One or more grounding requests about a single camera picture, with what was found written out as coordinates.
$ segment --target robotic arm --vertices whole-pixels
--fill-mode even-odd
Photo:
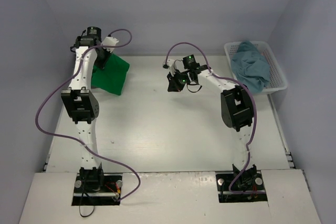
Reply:
[[[93,152],[97,153],[96,119],[99,115],[99,104],[90,91],[91,76],[93,65],[103,69],[114,48],[95,48],[95,50],[88,51],[84,58],[82,58],[82,55],[90,47],[100,44],[115,46],[119,41],[113,37],[106,37],[101,43],[101,29],[98,27],[88,27],[87,35],[83,36],[83,34],[77,37],[74,46],[70,48],[71,51],[75,48],[76,52],[74,74],[79,69],[81,61],[82,67],[76,78],[72,79],[68,89],[62,90],[61,98],[69,117],[75,123],[79,139]],[[99,188],[104,183],[101,162],[89,153],[84,146],[81,148],[80,177],[83,179],[88,176],[88,182]]]
[[[246,144],[250,139],[254,117],[251,99],[243,87],[215,78],[213,71],[210,73],[207,65],[200,66],[194,55],[184,57],[182,62],[185,71],[179,71],[176,68],[176,61],[172,59],[168,59],[167,64],[163,65],[163,68],[169,69],[168,92],[181,92],[186,84],[195,82],[220,94],[223,122],[227,127],[232,128],[233,137],[236,138],[233,171],[237,176],[248,163]],[[255,178],[257,178],[257,169],[250,157],[248,166],[245,167],[235,187],[238,190],[248,190],[252,188]]]

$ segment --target blue towel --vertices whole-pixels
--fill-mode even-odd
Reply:
[[[269,84],[269,64],[258,49],[250,42],[239,45],[231,59],[231,69],[238,81],[245,84],[252,93],[260,93]]]

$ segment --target white platform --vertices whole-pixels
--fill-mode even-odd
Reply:
[[[98,206],[81,218],[71,206],[75,173],[35,174],[20,224],[320,224],[302,171],[262,171],[268,202],[218,202],[215,173],[141,174],[142,186],[120,206]],[[123,175],[122,195],[136,186]],[[92,207],[82,207],[88,214]]]
[[[127,163],[139,172],[232,170],[233,139],[220,115],[220,96],[168,93],[164,57],[123,57],[131,64],[123,94],[118,97],[93,90],[100,105],[97,144],[101,155]],[[202,57],[196,57],[201,64]],[[231,77],[224,56],[210,56],[220,75]],[[288,169],[285,150],[268,98],[256,96],[258,124],[251,145],[258,169]],[[77,136],[74,123],[63,110],[57,133]],[[80,145],[55,137],[47,172],[78,172]],[[105,172],[128,172],[103,162]]]

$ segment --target basket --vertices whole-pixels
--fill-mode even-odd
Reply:
[[[231,59],[233,55],[238,50],[240,42],[230,42],[224,45],[225,54],[229,64],[231,66]],[[281,71],[279,64],[274,57],[274,54],[269,47],[269,45],[264,41],[251,41],[251,43],[259,50],[259,52],[265,56],[269,66],[270,66],[270,82],[267,87],[265,87],[261,94],[272,94],[275,91],[283,90],[287,88],[287,80],[284,73]]]

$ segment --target white wall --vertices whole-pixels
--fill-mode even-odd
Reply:
[[[131,29],[134,39],[121,50],[123,54],[166,53],[180,41],[194,42],[214,54],[222,53],[229,41],[267,40],[288,1],[47,0],[69,43],[89,25],[105,33]],[[190,47],[185,48],[175,52],[190,52]]]
[[[36,110],[69,76],[72,57],[45,0],[0,0],[0,10],[0,223],[12,224],[51,143],[35,128]],[[60,106],[56,97],[44,111],[47,129],[55,128]]]
[[[291,0],[269,43],[289,82],[273,95],[324,224],[335,223],[336,0]]]

